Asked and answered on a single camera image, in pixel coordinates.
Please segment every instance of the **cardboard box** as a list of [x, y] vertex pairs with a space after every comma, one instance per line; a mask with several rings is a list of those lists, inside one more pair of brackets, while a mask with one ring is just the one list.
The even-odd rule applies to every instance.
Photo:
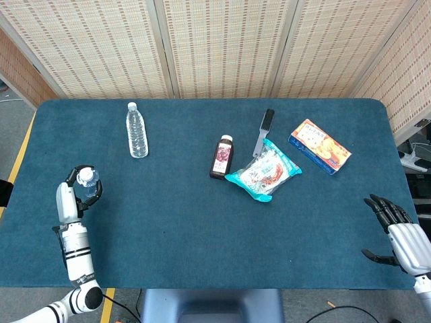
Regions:
[[289, 142], [330, 175], [336, 173], [351, 155], [309, 119], [289, 136]]

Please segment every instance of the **teal snack package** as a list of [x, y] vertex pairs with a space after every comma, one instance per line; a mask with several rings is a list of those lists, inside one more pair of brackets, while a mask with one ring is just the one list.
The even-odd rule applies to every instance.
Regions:
[[269, 202], [271, 193], [302, 170], [272, 141], [263, 140], [262, 152], [246, 168], [224, 177], [245, 189], [255, 200]]

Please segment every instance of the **yellow tape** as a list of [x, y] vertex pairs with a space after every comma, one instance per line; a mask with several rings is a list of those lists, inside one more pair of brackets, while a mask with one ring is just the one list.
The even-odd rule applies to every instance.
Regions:
[[[33, 114], [33, 118], [30, 121], [30, 125], [28, 126], [26, 136], [24, 137], [24, 140], [22, 141], [20, 151], [18, 152], [18, 156], [16, 157], [15, 163], [13, 164], [11, 174], [9, 175], [9, 178], [7, 179], [7, 181], [11, 182], [12, 184], [16, 180], [16, 176], [18, 175], [18, 170], [20, 170], [21, 163], [22, 163], [22, 160], [24, 158], [24, 154], [26, 153], [28, 139], [30, 138], [30, 133], [32, 132], [34, 116], [36, 116], [36, 114]], [[1, 216], [3, 215], [4, 211], [5, 211], [5, 208], [0, 207], [0, 219], [1, 219]]]
[[[115, 288], [107, 288], [106, 296], [114, 299]], [[100, 323], [109, 323], [110, 320], [110, 312], [112, 310], [112, 302], [109, 299], [104, 300], [102, 317], [100, 318]]]

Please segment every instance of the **woven screen panel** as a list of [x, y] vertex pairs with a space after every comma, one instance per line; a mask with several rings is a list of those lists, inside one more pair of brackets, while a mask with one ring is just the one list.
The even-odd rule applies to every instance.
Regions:
[[145, 1], [0, 0], [69, 98], [166, 98]]
[[0, 74], [35, 108], [57, 95], [39, 72], [0, 29]]
[[348, 95], [410, 5], [406, 0], [305, 0], [275, 96]]
[[423, 0], [364, 78], [358, 98], [376, 98], [396, 134], [431, 108], [431, 2]]
[[290, 2], [165, 0], [180, 96], [266, 96]]

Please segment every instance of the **silver robotic hand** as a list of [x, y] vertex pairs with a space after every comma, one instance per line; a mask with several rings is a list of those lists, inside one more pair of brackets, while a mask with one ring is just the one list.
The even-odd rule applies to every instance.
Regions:
[[102, 303], [102, 290], [96, 281], [87, 229], [81, 223], [84, 211], [102, 195], [102, 183], [97, 181], [96, 195], [85, 202], [75, 196], [73, 183], [78, 172], [86, 167], [74, 168], [57, 189], [57, 211], [61, 225], [53, 227], [60, 242], [63, 262], [71, 284], [75, 287], [61, 301], [56, 301], [14, 323], [67, 323], [69, 317], [91, 312]]
[[370, 195], [364, 199], [371, 207], [388, 235], [394, 256], [377, 256], [367, 249], [362, 253], [380, 264], [400, 266], [401, 270], [416, 279], [415, 292], [426, 311], [431, 315], [431, 243], [424, 230], [409, 215], [391, 201]]

